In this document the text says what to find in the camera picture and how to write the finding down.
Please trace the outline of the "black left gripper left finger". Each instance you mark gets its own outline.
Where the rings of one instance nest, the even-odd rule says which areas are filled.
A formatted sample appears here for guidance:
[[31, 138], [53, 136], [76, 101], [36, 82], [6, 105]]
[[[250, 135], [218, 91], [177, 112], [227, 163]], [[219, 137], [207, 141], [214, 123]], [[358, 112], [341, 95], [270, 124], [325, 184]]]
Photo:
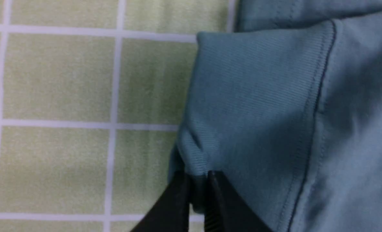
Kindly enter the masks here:
[[176, 172], [153, 207], [132, 232], [188, 232], [191, 178]]

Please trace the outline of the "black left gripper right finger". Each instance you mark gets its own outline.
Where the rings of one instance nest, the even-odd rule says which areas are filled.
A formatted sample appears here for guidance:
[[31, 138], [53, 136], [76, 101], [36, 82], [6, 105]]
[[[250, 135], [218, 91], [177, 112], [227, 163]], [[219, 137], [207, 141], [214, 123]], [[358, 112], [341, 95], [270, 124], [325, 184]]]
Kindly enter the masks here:
[[205, 203], [206, 232], [272, 231], [238, 195], [222, 172], [208, 172]]

